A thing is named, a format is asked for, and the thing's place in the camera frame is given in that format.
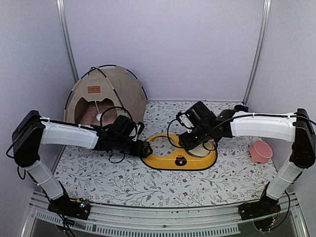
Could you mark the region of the cream pet bowl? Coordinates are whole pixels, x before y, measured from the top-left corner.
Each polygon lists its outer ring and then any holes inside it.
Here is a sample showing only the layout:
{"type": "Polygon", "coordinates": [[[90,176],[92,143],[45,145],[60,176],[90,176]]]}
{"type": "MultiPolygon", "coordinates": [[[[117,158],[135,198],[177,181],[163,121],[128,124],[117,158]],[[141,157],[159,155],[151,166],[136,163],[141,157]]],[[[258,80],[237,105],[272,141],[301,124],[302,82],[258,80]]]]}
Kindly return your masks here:
{"type": "Polygon", "coordinates": [[[212,151],[216,150],[216,146],[211,141],[207,141],[205,143],[205,146],[206,149],[193,148],[191,150],[188,150],[187,153],[195,158],[203,158],[209,155],[212,151]]]}

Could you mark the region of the yellow pet bowl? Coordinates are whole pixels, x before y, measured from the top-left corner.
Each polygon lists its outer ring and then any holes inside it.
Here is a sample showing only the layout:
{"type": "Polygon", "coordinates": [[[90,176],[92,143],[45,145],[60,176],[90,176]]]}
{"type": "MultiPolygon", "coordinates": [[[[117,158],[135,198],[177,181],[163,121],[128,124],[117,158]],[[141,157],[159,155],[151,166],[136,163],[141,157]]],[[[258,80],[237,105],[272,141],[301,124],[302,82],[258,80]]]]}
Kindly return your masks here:
{"type": "Polygon", "coordinates": [[[153,153],[141,161],[148,167],[157,170],[206,170],[217,160],[217,148],[203,158],[195,158],[180,148],[176,134],[155,134],[147,139],[153,153]]]}

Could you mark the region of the pink checkered cushion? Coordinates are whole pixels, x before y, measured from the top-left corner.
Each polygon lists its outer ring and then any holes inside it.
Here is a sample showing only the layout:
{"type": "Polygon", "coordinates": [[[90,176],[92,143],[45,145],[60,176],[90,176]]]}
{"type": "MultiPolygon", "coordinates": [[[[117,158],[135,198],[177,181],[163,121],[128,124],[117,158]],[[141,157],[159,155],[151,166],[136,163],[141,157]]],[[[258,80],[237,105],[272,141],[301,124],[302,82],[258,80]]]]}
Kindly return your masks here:
{"type": "MultiPolygon", "coordinates": [[[[101,114],[110,107],[113,107],[111,101],[89,102],[87,110],[83,115],[80,124],[82,125],[100,125],[99,118],[101,114]]],[[[102,117],[102,125],[112,124],[117,118],[115,109],[107,111],[102,117]]]]}

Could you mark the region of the beige fabric pet tent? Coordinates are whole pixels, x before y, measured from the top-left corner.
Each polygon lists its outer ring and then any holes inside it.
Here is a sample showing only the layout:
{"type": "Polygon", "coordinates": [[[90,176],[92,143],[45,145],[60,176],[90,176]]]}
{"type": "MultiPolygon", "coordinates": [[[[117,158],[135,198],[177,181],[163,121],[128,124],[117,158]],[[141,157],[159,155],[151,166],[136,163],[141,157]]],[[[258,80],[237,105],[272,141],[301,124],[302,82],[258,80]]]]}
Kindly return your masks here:
{"type": "Polygon", "coordinates": [[[118,65],[92,67],[74,85],[68,96],[64,121],[96,124],[97,115],[107,108],[125,108],[135,122],[143,120],[148,102],[147,95],[137,77],[118,65]]]}

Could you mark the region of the pink pet bowl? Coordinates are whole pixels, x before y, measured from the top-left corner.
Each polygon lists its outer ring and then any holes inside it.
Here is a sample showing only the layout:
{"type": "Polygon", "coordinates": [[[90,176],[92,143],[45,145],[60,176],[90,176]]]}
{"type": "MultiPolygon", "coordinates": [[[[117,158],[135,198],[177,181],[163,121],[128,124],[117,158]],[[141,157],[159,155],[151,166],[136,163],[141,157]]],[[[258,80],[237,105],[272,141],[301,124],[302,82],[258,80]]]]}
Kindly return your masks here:
{"type": "Polygon", "coordinates": [[[255,141],[248,149],[253,163],[267,163],[273,156],[271,147],[264,141],[255,141]]]}

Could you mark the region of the black tent pole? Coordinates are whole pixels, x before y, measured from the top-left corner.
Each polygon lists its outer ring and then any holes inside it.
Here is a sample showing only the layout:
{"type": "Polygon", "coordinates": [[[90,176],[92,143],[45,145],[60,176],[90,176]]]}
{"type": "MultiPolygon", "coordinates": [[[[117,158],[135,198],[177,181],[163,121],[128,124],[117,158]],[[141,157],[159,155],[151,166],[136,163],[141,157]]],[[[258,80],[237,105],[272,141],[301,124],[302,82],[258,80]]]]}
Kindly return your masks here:
{"type": "Polygon", "coordinates": [[[114,87],[112,86],[111,82],[109,81],[109,78],[102,72],[102,70],[100,70],[100,69],[97,68],[97,67],[91,67],[91,70],[89,71],[89,73],[92,72],[92,71],[94,71],[94,70],[97,70],[98,72],[100,72],[100,73],[104,76],[104,78],[107,80],[108,84],[112,87],[112,89],[113,89],[113,91],[114,91],[114,93],[115,93],[115,95],[116,95],[116,97],[117,97],[117,99],[118,99],[118,101],[119,101],[119,103],[120,103],[120,106],[117,106],[117,107],[118,107],[119,109],[122,109],[125,113],[127,113],[127,114],[129,115],[130,119],[132,119],[132,115],[131,115],[130,112],[124,107],[124,105],[123,105],[123,103],[122,103],[122,101],[121,101],[119,95],[117,94],[116,90],[114,89],[114,87]]]}
{"type": "MultiPolygon", "coordinates": [[[[97,68],[109,78],[127,110],[132,112],[145,107],[148,98],[140,80],[134,73],[118,65],[103,65],[97,68]]],[[[73,111],[80,99],[87,102],[102,102],[108,99],[112,101],[114,106],[120,106],[112,87],[104,76],[97,70],[90,73],[89,71],[72,88],[65,110],[73,111]]]]}

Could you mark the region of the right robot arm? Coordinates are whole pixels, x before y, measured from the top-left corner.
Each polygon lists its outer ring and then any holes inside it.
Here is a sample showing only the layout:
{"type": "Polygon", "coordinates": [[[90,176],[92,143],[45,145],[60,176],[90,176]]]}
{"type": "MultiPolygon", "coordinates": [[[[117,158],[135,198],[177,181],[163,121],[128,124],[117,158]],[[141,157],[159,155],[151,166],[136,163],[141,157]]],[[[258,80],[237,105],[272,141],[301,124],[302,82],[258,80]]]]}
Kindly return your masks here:
{"type": "Polygon", "coordinates": [[[304,169],[316,161],[316,133],[305,109],[287,114],[250,113],[245,106],[235,106],[214,115],[203,102],[198,101],[176,120],[186,128],[179,135],[180,147],[191,150],[210,139],[253,136],[284,140],[292,143],[291,153],[276,177],[267,183],[256,202],[238,206],[242,220],[263,217],[280,211],[279,198],[294,183],[304,169]]]}

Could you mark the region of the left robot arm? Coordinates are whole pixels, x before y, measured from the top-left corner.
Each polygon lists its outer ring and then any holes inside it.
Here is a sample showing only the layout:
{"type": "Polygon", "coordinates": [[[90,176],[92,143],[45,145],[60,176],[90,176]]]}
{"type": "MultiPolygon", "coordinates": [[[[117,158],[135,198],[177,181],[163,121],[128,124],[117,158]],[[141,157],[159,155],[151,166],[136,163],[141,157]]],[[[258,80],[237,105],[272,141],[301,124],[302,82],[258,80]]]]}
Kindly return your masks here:
{"type": "Polygon", "coordinates": [[[40,145],[54,144],[76,146],[95,151],[119,152],[123,155],[146,158],[153,150],[147,141],[137,137],[144,129],[142,122],[120,115],[112,124],[81,125],[51,120],[30,111],[12,133],[13,151],[7,157],[42,188],[49,200],[48,210],[60,216],[87,220],[91,206],[88,200],[69,197],[62,184],[40,160],[40,145]]]}

